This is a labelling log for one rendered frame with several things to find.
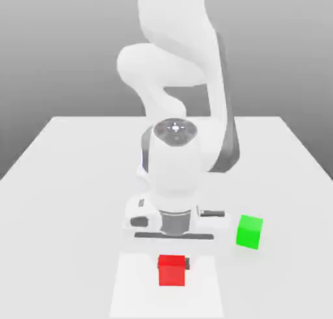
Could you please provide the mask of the small red cube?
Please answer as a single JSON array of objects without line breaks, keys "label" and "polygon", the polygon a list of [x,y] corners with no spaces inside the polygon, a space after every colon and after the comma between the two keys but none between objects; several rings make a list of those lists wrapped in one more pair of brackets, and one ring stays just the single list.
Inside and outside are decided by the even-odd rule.
[{"label": "small red cube", "polygon": [[185,286],[186,261],[184,255],[160,255],[157,267],[160,286]]}]

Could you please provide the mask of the small green cube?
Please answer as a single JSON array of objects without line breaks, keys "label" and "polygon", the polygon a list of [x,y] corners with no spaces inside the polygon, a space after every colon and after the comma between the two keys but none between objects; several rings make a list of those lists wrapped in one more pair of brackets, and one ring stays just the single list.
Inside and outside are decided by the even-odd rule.
[{"label": "small green cube", "polygon": [[237,227],[236,244],[257,250],[260,244],[262,226],[262,218],[242,215]]}]

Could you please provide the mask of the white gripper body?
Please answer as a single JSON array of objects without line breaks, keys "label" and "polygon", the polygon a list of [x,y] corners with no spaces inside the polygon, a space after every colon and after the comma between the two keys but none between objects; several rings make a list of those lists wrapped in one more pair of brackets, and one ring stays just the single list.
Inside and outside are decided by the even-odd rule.
[{"label": "white gripper body", "polygon": [[209,255],[218,248],[217,239],[212,234],[187,233],[181,236],[168,236],[160,232],[135,232],[130,237],[133,250],[165,255]]}]

